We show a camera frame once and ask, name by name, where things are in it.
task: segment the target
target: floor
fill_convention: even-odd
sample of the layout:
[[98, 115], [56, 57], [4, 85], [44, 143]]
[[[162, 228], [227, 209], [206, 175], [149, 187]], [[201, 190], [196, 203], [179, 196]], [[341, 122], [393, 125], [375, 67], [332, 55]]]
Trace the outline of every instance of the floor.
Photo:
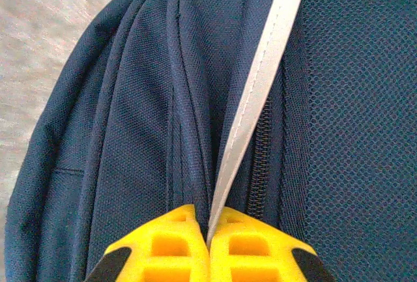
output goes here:
[[0, 281], [4, 224], [27, 145], [79, 36], [110, 0], [0, 0]]

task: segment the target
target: backpack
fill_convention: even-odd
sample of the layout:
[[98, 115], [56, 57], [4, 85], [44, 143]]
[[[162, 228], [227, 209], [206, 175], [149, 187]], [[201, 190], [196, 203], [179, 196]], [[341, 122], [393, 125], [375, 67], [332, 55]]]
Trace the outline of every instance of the backpack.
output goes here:
[[[112, 0], [69, 57], [7, 212], [9, 281], [82, 281], [192, 203], [203, 233], [272, 0]], [[302, 0], [227, 206], [338, 281], [415, 281], [417, 0]]]

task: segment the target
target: navy blue backpack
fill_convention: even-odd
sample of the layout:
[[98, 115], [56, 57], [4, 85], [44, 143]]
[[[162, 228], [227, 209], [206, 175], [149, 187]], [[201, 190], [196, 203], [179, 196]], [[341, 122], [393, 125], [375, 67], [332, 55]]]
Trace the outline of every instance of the navy blue backpack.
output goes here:
[[[8, 281], [82, 281], [178, 206], [207, 231], [272, 0], [112, 0], [34, 130]], [[338, 281], [417, 281], [417, 0], [302, 0], [227, 206], [309, 244]]]

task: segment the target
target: zipper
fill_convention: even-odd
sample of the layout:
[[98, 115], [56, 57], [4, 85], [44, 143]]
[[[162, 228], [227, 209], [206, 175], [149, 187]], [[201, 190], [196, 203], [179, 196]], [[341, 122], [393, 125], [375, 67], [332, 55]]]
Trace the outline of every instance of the zipper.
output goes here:
[[262, 219], [265, 211], [266, 187], [269, 180], [271, 152], [271, 100], [268, 97], [255, 130], [252, 177], [249, 185], [247, 215]]

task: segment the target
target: zipper teeth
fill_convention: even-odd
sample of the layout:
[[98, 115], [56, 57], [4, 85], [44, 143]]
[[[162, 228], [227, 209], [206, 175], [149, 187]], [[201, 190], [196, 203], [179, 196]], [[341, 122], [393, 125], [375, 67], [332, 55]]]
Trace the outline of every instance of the zipper teeth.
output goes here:
[[255, 131], [252, 179], [249, 187], [247, 215], [262, 219], [265, 210], [266, 186], [269, 177], [271, 134], [271, 101], [268, 97]]

